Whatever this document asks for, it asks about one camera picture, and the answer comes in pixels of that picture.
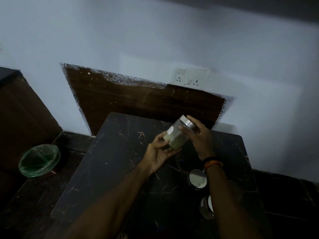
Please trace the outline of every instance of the hand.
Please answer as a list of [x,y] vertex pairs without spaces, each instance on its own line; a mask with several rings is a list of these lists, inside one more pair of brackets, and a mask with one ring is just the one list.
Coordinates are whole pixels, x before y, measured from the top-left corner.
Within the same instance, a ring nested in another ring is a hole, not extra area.
[[199,131],[193,133],[182,126],[180,129],[192,141],[200,160],[203,161],[205,158],[215,157],[216,155],[213,150],[212,137],[209,129],[206,128],[199,120],[191,116],[187,116],[187,118],[198,127]]
[[162,150],[162,148],[169,143],[169,140],[160,141],[165,133],[166,132],[162,132],[161,134],[157,135],[153,143],[150,143],[147,146],[146,153],[139,163],[139,165],[149,169],[149,175],[156,172],[156,170],[162,166],[166,159],[181,151],[181,149],[175,151],[173,148]]

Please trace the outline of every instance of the black wristband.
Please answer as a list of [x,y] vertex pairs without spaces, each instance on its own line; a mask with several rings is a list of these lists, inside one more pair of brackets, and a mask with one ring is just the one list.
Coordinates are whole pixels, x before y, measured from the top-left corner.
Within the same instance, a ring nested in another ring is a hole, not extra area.
[[208,158],[205,158],[203,160],[203,166],[205,165],[205,163],[211,161],[211,160],[216,160],[216,161],[219,161],[220,162],[220,159],[218,157],[208,157]]

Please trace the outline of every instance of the brown wooden panel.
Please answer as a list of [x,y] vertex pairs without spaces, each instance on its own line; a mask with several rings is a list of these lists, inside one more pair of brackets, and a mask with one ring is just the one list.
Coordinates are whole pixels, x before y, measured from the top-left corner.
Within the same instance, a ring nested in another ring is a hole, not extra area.
[[52,143],[61,127],[19,75],[0,86],[0,169],[19,173],[18,163],[28,149]]
[[92,135],[98,133],[110,112],[167,122],[176,121],[182,114],[191,115],[212,128],[225,101],[205,91],[111,72],[68,64],[63,69]]

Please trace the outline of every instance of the white wall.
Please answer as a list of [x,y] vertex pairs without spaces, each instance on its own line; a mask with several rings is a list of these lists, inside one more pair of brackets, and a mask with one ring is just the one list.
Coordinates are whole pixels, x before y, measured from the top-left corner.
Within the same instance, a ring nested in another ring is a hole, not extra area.
[[60,62],[168,83],[174,61],[216,69],[237,97],[216,130],[255,169],[319,181],[315,24],[163,0],[1,0],[0,41],[61,127],[89,134]]

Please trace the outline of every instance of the green plastic container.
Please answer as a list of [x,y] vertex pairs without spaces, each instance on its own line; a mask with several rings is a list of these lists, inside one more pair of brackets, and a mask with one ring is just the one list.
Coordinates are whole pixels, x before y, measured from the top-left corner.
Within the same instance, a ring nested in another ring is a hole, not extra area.
[[19,162],[19,170],[28,178],[41,176],[50,172],[60,158],[61,152],[56,145],[38,145],[22,156]]

